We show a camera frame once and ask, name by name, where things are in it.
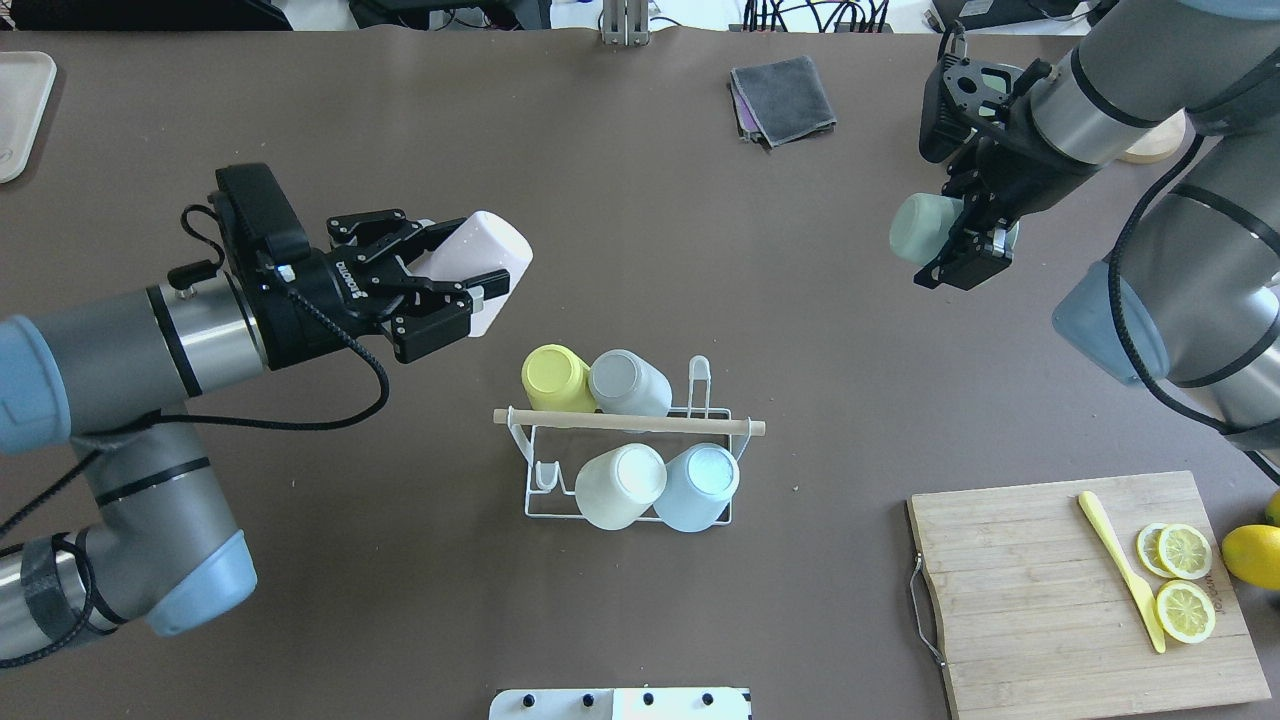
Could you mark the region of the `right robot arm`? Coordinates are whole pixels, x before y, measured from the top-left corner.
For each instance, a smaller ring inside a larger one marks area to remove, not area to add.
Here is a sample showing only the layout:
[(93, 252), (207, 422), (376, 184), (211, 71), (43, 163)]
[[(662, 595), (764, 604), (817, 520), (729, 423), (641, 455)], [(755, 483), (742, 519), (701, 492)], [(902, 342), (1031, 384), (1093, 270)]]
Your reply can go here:
[(1010, 268), (1018, 222), (1162, 122), (1194, 137), (1053, 313), (1097, 366), (1144, 386), (1277, 478), (1277, 4), (1121, 1), (1060, 61), (978, 61), (942, 35), (919, 150), (945, 163), (892, 250), (927, 288)]

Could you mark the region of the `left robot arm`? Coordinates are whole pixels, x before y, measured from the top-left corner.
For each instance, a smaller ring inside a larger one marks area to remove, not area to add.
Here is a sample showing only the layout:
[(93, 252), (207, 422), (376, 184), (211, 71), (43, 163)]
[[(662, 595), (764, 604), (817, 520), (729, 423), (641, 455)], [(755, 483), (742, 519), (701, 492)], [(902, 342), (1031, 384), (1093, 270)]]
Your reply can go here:
[[(490, 211), (429, 223), (399, 210), (329, 220), (332, 250), (289, 208), (198, 211), (215, 219), (219, 264), (91, 307), (3, 323), (3, 452), (69, 443), (76, 465), (4, 521), (10, 532), (86, 477), (100, 523), (3, 552), (3, 667), (143, 619), (159, 635), (246, 600), (257, 575), (198, 425), (317, 432), (358, 424), (390, 396), (360, 343), (384, 334), (399, 363), (486, 332), (532, 260)], [(188, 413), (184, 402), (348, 348), (374, 372), (365, 410), (325, 421)]]

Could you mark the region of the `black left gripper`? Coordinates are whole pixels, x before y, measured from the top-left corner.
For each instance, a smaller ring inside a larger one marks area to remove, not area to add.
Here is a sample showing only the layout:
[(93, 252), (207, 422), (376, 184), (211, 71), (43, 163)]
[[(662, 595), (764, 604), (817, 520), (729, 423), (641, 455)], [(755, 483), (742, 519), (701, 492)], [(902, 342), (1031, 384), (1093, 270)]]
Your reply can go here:
[[(261, 331), (268, 366), (280, 370), (343, 347), (339, 338), (291, 300), (294, 290), (358, 338), (387, 332), (397, 361), (413, 363), (456, 341), (481, 337), (492, 318), (485, 313), (508, 295), (508, 270), (493, 270), (463, 281), (433, 281), (413, 264), (438, 250), (463, 218), (428, 222), (399, 209), (365, 211), (326, 220), (333, 251), (311, 254), (293, 263), (294, 279), (279, 286), (274, 263), (262, 249), (250, 254), (250, 306)], [(399, 275), (384, 290), (369, 275)]]

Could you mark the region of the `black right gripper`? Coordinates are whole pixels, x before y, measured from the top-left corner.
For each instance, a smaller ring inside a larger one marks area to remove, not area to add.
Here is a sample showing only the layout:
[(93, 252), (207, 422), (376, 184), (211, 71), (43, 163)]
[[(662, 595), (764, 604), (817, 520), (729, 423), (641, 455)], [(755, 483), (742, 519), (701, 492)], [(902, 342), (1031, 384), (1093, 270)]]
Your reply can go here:
[[(1091, 178), (1091, 165), (1057, 152), (1034, 129), (1015, 129), (1011, 142), (956, 127), (940, 132), (940, 159), (948, 160), (942, 195), (963, 200), (941, 250), (913, 277), (928, 290), (974, 290), (1012, 264), (1012, 227), (1052, 208)], [(986, 233), (965, 225), (995, 225)]]

